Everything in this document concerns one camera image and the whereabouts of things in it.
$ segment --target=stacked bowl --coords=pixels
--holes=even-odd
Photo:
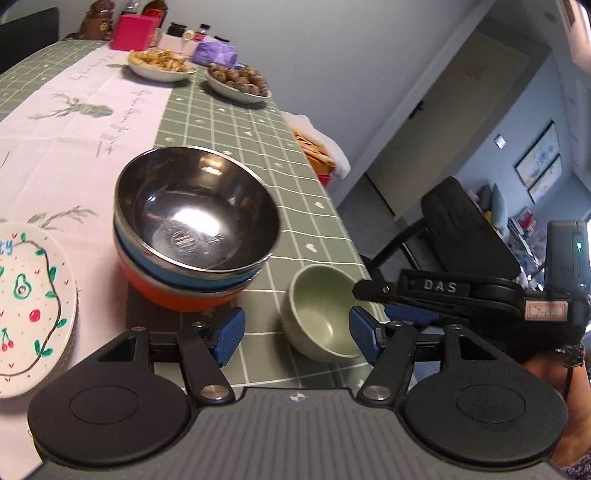
[[[199,312],[232,300],[259,274],[280,232],[262,180],[207,148],[151,150],[117,180],[121,268],[146,298],[171,310]]]

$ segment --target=decorated plate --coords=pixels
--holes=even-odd
[[[66,350],[76,282],[60,245],[26,223],[0,223],[0,398],[39,384]]]

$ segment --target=brown jar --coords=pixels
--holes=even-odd
[[[164,2],[164,0],[152,0],[144,7],[144,11],[142,15],[146,15],[148,17],[157,17],[160,19],[160,22],[157,25],[157,28],[162,27],[162,23],[164,23],[164,18],[168,13],[168,5]]]

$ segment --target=green cup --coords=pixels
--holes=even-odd
[[[302,268],[291,282],[281,308],[281,323],[291,344],[320,362],[361,356],[349,333],[349,310],[371,304],[353,297],[353,277],[329,265]]]

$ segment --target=ribbed gray surface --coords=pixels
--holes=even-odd
[[[298,402],[292,394],[304,394]],[[34,480],[549,480],[540,463],[515,472],[450,465],[415,445],[393,412],[359,405],[345,390],[250,388],[203,410],[182,441],[144,463],[76,472],[46,465]]]

